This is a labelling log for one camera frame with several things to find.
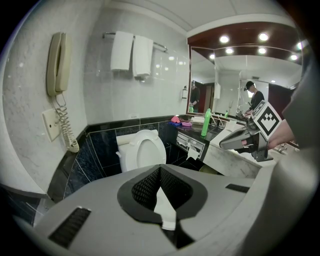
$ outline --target blue cloth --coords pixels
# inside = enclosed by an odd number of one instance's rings
[[[179,123],[176,123],[176,122],[168,122],[169,125],[172,125],[172,126],[180,126],[182,123],[179,122]]]

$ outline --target towel rack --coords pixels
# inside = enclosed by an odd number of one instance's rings
[[[116,34],[116,33],[114,33],[114,32],[104,32],[104,33],[102,34],[102,38],[105,38],[106,35],[115,35],[115,34]],[[167,48],[166,46],[160,44],[160,43],[153,42],[153,44],[156,45],[156,46],[160,46],[160,47],[164,48],[164,49],[165,49],[165,50],[163,51],[164,53],[166,53],[166,52],[168,51],[168,48]]]

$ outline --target wall-mounted telephone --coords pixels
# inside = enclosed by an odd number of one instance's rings
[[[55,33],[52,37],[48,65],[46,70],[46,90],[49,96],[54,98],[59,107],[53,106],[59,115],[66,148],[71,152],[78,152],[79,145],[71,130],[63,91],[68,88],[68,80],[71,64],[71,37],[66,33]],[[57,101],[57,95],[61,94],[64,104]]]

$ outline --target pink cloth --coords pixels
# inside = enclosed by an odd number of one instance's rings
[[[177,124],[181,123],[180,120],[179,120],[179,117],[177,117],[177,116],[172,117],[171,118],[171,122],[172,123],[177,123]]]
[[[182,126],[192,126],[192,123],[190,122],[182,122]]]

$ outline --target toilet lid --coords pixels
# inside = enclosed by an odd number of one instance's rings
[[[151,130],[141,130],[136,133],[134,139],[129,143],[125,157],[126,166],[130,170],[165,164],[166,161],[165,146],[159,136]]]

